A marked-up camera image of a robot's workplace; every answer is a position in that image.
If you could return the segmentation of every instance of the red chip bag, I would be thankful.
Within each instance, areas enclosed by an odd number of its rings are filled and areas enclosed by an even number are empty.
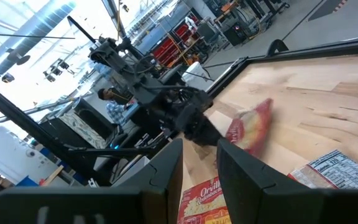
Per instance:
[[[253,110],[238,113],[226,132],[226,138],[253,156],[258,156],[269,130],[272,105],[273,100],[269,98]]]

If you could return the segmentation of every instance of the popcorn box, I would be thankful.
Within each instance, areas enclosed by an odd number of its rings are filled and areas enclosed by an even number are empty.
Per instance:
[[[218,177],[183,192],[177,224],[231,223]]]

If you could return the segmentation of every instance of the ventilation duct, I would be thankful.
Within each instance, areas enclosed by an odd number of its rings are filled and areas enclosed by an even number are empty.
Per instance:
[[[51,0],[36,12],[14,35],[31,35],[45,37],[49,32],[66,18],[76,6],[73,1]],[[15,47],[15,53],[21,57],[36,46],[42,38],[37,37],[10,37],[0,46],[0,57],[7,49]],[[17,60],[10,60],[8,57],[0,63],[0,76],[5,74],[11,67],[16,64]]]

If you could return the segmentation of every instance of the black metal frame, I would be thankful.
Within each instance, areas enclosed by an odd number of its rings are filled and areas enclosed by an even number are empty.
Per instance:
[[[209,88],[208,95],[216,97],[225,87],[230,84],[248,65],[252,63],[278,62],[283,60],[299,60],[316,57],[333,57],[340,55],[358,54],[358,40],[340,42],[337,44],[312,47],[302,50],[283,51],[273,54],[274,50],[281,47],[272,44],[266,56],[240,58],[231,65],[231,68],[223,74]],[[31,117],[16,107],[5,96],[0,94],[0,112],[6,115],[10,120],[16,123],[23,130],[27,131],[39,143],[51,150],[57,157],[65,161],[70,167],[76,170],[84,178],[93,178],[99,185],[111,185],[107,177],[102,176],[92,169],[83,157],[72,155],[68,149],[57,139],[54,139],[49,133],[41,128]]]

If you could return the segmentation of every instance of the warehouse floor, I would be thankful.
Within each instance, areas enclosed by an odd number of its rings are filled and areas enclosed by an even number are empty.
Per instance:
[[[211,54],[203,66],[230,62],[239,57],[264,55],[275,39],[282,39],[290,50],[295,50],[358,37],[358,0],[287,0],[287,2],[291,7],[277,15],[268,30],[242,46],[229,45],[226,49]],[[212,79],[216,79],[229,66],[207,70]],[[211,81],[205,82],[199,79],[195,86],[206,89],[210,84]]]

